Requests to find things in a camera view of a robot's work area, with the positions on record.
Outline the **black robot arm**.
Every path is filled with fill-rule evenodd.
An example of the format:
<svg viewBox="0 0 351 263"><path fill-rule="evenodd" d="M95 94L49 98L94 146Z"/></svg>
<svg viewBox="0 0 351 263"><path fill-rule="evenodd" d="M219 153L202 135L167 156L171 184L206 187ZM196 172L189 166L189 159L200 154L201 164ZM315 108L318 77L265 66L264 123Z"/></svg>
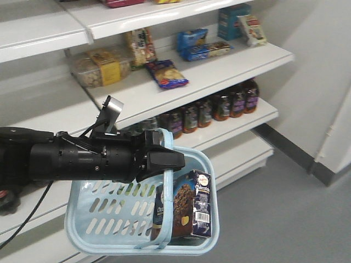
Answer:
<svg viewBox="0 0 351 263"><path fill-rule="evenodd" d="M111 180L141 182L185 167L184 154L162 146L159 132L132 136L93 133L74 137L27 128L1 128L1 190L31 181Z"/></svg>

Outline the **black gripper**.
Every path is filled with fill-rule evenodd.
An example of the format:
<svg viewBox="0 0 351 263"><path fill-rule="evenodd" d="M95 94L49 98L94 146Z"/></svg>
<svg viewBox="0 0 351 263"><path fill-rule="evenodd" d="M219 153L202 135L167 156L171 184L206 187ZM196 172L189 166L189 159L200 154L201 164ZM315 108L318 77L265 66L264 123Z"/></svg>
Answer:
<svg viewBox="0 0 351 263"><path fill-rule="evenodd" d="M155 130L136 136L125 131L119 134L95 132L90 139L100 150L100 162L94 164L99 170L91 173L91 180L141 182L166 170L179 171L185 167L183 153L158 151L162 145L160 133Z"/></svg>

